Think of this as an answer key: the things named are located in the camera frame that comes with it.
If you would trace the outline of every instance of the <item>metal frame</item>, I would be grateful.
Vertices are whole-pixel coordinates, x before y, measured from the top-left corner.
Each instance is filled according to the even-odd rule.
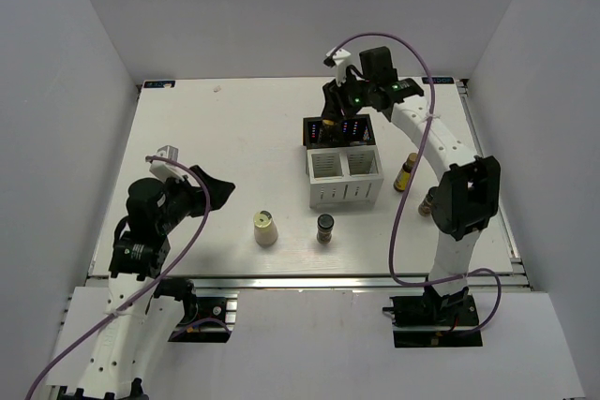
[[[504,292],[531,292],[532,288],[525,274],[520,259],[512,259],[513,272],[500,274]],[[407,280],[425,281],[424,275],[409,275]],[[420,288],[402,288],[388,275],[382,276],[338,276],[338,277],[261,277],[261,278],[231,278],[231,277],[194,277],[192,278],[196,293],[203,297],[227,297],[226,323],[230,328],[235,325],[237,312],[237,296],[246,289],[290,289],[290,290],[351,290],[352,292],[383,291],[390,295],[418,295]],[[92,277],[85,283],[87,287],[103,288],[108,286],[105,277]],[[471,292],[494,292],[496,282],[491,276],[474,276],[469,280]],[[220,332],[219,328],[207,327],[207,332]]]
[[[472,134],[472,140],[475,144],[475,150],[479,155],[483,155],[484,151],[481,146],[481,141],[477,136],[477,130],[475,129],[475,123],[473,121],[473,117],[471,115],[471,111],[469,110],[469,91],[467,86],[463,81],[456,81],[458,96],[460,97],[460,102],[462,103],[462,109],[465,111],[465,117],[467,118],[467,124],[469,125],[469,130]],[[520,258],[520,254],[517,249],[517,244],[515,243],[515,236],[510,227],[508,219],[506,219],[506,213],[504,212],[503,200],[502,200],[502,192],[500,194],[500,207],[498,211],[498,217],[502,223],[502,230],[504,232],[504,238],[506,239],[506,243],[510,249],[511,258]]]

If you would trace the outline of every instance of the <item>black mounting bracket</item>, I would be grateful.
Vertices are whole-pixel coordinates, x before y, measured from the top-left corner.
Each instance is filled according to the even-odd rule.
[[[493,156],[476,156],[473,163],[453,164],[444,173],[431,203],[431,216],[442,232],[457,241],[483,230],[498,213],[500,163]]]
[[[422,296],[397,296],[391,300],[392,306],[386,306],[382,311],[393,317],[395,348],[483,346],[480,332],[464,334],[465,327],[479,325],[477,307],[471,295],[453,309],[453,314],[443,318],[434,318]]]
[[[227,320],[227,297],[194,297],[194,301],[193,314],[190,315],[186,312],[186,316],[179,326],[185,327],[186,324],[198,319],[219,319],[221,322]],[[209,332],[203,329],[195,329],[178,335],[172,342],[225,343],[229,338],[229,334],[221,328],[211,329]]]

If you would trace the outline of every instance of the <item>cable tie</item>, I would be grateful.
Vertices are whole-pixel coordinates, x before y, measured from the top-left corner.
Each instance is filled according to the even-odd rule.
[[[107,316],[113,316],[115,319],[117,319],[119,316],[124,316],[126,314],[126,311],[120,311],[117,308],[113,308],[104,314],[106,314]]]
[[[442,117],[441,114],[438,114],[436,112],[434,112],[433,114],[431,114],[429,111],[425,113],[425,118],[419,123],[419,124],[423,124],[424,122],[428,121],[428,118],[432,117],[433,119],[440,119]]]

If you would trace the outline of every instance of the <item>small glass bottle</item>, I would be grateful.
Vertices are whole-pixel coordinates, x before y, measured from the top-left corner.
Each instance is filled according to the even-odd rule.
[[[320,215],[317,219],[317,241],[328,244],[331,241],[331,230],[334,229],[334,218],[331,215]]]
[[[419,205],[419,214],[422,217],[429,217],[431,215],[431,203],[433,203],[433,196],[435,196],[437,189],[437,186],[431,187]]]
[[[407,184],[411,178],[411,172],[414,168],[414,162],[416,161],[416,154],[412,153],[406,158],[406,162],[402,165],[402,169],[398,173],[396,180],[394,180],[394,189],[397,192],[404,192]]]

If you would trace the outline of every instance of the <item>bottle cap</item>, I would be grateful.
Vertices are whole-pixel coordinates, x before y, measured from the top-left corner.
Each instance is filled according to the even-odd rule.
[[[320,215],[317,219],[317,227],[323,231],[329,231],[334,227],[334,218],[331,215]]]
[[[409,154],[409,157],[406,158],[406,165],[410,169],[412,169],[414,167],[414,163],[416,162],[416,157],[417,157],[416,153],[411,153],[411,154]]]

